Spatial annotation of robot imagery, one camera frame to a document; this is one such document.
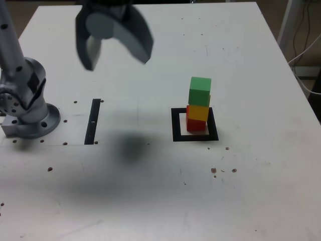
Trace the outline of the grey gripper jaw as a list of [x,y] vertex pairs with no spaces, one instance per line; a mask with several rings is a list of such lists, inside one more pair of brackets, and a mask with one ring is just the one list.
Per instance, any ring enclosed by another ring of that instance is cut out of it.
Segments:
[[143,64],[151,58],[152,34],[145,18],[133,5],[97,6],[86,18],[86,29],[96,39],[119,40]]
[[91,14],[88,5],[83,5],[75,19],[76,50],[86,70],[94,71],[101,52],[101,39],[93,37],[86,28],[86,19]]

